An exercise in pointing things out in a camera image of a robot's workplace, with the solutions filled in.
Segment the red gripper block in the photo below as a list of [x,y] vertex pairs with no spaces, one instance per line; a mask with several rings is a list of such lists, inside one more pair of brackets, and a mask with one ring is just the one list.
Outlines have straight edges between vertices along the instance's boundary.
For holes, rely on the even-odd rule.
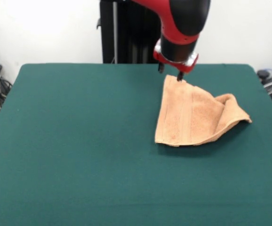
[[154,50],[153,57],[158,61],[158,72],[163,73],[165,65],[170,65],[176,68],[179,73],[177,76],[177,81],[182,81],[184,77],[184,73],[189,73],[196,65],[197,60],[199,58],[199,54],[192,52],[188,59],[183,62],[172,62],[167,60],[161,53],[161,41],[160,39],[157,41]]

